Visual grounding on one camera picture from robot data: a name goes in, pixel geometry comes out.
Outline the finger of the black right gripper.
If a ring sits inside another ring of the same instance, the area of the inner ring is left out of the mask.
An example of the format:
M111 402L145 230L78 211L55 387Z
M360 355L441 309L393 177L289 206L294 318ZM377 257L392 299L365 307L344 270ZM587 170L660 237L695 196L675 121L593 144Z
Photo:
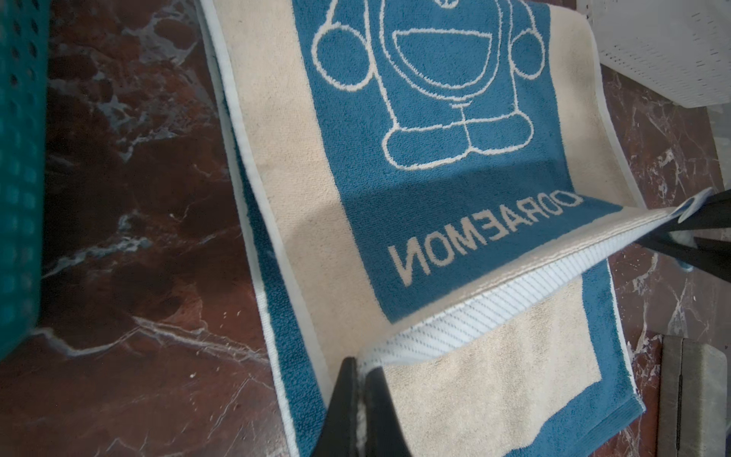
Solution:
M710 194L711 189L688 199L664 225L666 232L730 228L730 190Z
M667 236L643 236L638 244L730 282L730 242L694 237L686 246Z

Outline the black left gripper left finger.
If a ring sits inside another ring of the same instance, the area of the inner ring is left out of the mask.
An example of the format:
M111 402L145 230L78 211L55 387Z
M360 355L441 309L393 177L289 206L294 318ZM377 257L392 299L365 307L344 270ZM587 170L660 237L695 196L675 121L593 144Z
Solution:
M312 457L357 456L359 382L357 361L343 360Z

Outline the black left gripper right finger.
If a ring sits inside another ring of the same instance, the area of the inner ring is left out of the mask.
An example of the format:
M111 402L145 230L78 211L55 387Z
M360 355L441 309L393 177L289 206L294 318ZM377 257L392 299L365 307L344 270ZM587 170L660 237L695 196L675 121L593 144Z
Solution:
M365 456L411 456L382 368L365 377L365 410Z

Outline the blue cream Doraemon towel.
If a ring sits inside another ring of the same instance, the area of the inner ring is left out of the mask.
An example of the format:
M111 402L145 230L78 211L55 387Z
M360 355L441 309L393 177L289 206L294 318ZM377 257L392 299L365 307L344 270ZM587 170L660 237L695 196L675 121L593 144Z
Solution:
M343 360L411 456L588 456L645 412L611 255L649 209L584 15L532 1L204 1L289 453Z

